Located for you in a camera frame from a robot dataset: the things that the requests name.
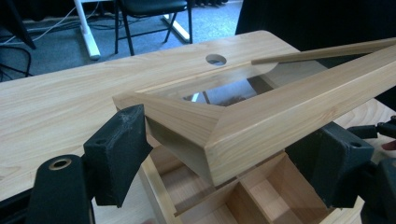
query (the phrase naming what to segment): black chair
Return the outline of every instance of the black chair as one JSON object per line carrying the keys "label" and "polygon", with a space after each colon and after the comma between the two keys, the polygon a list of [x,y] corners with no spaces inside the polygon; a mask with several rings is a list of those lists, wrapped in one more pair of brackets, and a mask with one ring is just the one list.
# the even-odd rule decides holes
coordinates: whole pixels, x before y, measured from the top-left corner
{"label": "black chair", "polygon": [[[192,22],[191,22],[191,6],[192,0],[114,0],[115,13],[116,13],[116,49],[115,53],[119,52],[119,40],[125,37],[119,38],[119,8],[122,13],[123,22],[125,25],[125,32],[128,38],[129,51],[131,56],[134,55],[134,47],[132,45],[132,37],[138,35],[148,35],[152,33],[157,33],[167,30],[166,38],[164,42],[168,40],[169,34],[172,30],[173,23],[175,21],[176,15],[181,11],[188,11],[189,14],[189,34],[190,34],[190,44],[192,44]],[[131,35],[127,16],[133,18],[146,18],[160,15],[173,15],[169,25],[160,30],[148,31],[145,33],[140,33],[137,35]]]}

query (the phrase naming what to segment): chair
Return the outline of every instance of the chair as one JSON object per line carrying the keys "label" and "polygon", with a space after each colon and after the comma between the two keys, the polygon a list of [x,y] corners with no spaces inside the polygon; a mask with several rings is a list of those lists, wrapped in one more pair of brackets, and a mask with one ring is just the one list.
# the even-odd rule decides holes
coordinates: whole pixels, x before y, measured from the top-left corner
{"label": "chair", "polygon": [[[126,38],[128,38],[129,51],[131,52],[131,56],[134,56],[132,37],[138,35],[148,35],[148,34],[167,30],[168,32],[164,40],[164,42],[166,42],[172,30],[172,26],[175,21],[177,13],[185,10],[188,10],[190,44],[192,44],[192,22],[191,22],[192,1],[191,0],[114,0],[114,5],[115,5],[115,13],[116,13],[116,43],[115,43],[116,54],[119,52],[119,40],[125,38],[125,37],[119,38],[119,7],[125,25],[125,32],[127,34]],[[127,21],[127,16],[133,18],[146,18],[146,17],[160,16],[164,14],[173,15],[171,22],[166,28],[140,33],[137,35],[131,35]]]}

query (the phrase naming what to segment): gray carpet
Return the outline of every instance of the gray carpet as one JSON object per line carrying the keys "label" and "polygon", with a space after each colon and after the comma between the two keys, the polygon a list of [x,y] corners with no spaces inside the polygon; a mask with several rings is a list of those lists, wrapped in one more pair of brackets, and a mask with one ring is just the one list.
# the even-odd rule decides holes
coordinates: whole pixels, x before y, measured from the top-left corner
{"label": "gray carpet", "polygon": [[[236,24],[239,18],[242,0],[229,1],[221,6],[194,7],[192,9],[193,41],[199,43],[234,35]],[[112,18],[99,17],[97,21],[89,22],[96,44],[100,50],[101,58],[98,61],[90,59],[86,50],[82,35],[78,28],[79,22],[74,17],[75,28],[54,33],[48,33],[35,41],[36,49],[30,49],[24,44],[12,44],[6,46],[26,49],[32,55],[30,74],[42,75],[56,72],[67,68],[78,67],[91,63],[100,63],[118,58],[128,57],[129,49],[127,40],[120,41],[119,53],[114,54],[114,20]],[[27,29],[36,27],[50,27],[59,20],[44,20],[40,22],[26,22]],[[177,15],[177,21],[187,30],[187,12]],[[131,29],[139,32],[140,29],[148,29],[164,24],[161,17],[143,19],[137,21],[130,18]],[[120,29],[120,34],[124,35],[124,29]],[[0,36],[9,35],[4,29],[0,29]],[[163,43],[166,32],[151,35],[142,35],[133,38],[135,54],[143,54],[161,49],[176,48],[185,45],[175,33],[171,34],[167,43]],[[7,40],[2,37],[1,43]],[[26,53],[16,49],[0,49],[0,63],[7,66],[26,70]],[[1,68],[4,72],[3,81],[23,78],[24,74]]]}

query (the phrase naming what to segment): round hole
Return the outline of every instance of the round hole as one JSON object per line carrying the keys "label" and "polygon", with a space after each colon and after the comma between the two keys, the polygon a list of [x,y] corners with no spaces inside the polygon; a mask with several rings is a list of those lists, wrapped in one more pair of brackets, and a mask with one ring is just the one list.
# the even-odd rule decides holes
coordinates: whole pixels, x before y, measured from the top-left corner
{"label": "round hole", "polygon": [[96,141],[96,144],[97,144],[97,145],[102,145],[102,144],[104,144],[105,142],[106,142],[106,139],[99,139],[99,140]]}
{"label": "round hole", "polygon": [[70,165],[70,163],[72,163],[72,160],[68,159],[68,158],[61,158],[59,160],[53,161],[50,166],[49,169],[50,170],[62,170],[63,168],[67,167],[68,165]]}
{"label": "round hole", "polygon": [[352,145],[353,147],[361,147],[361,144],[357,142],[351,142],[350,145]]}
{"label": "round hole", "polygon": [[227,63],[227,59],[219,54],[209,54],[206,56],[206,61],[210,64],[222,66]]}

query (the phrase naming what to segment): table top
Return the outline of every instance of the table top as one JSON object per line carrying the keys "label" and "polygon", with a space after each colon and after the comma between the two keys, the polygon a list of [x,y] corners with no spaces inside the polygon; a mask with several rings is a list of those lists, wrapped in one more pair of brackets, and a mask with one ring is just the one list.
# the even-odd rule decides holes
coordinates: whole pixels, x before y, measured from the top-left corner
{"label": "table top", "polygon": [[[296,51],[259,31],[1,83],[0,201],[31,188],[44,161],[63,154],[81,156],[84,142],[116,113],[112,96],[150,92],[220,70],[205,60],[209,54],[220,54],[233,66]],[[136,179],[132,189],[144,191]],[[128,200],[145,201],[149,207],[144,193],[128,195]],[[135,208],[141,214],[136,223],[154,217],[142,207]],[[119,222],[106,215],[116,208],[106,209],[95,207],[98,223],[107,218]]]}

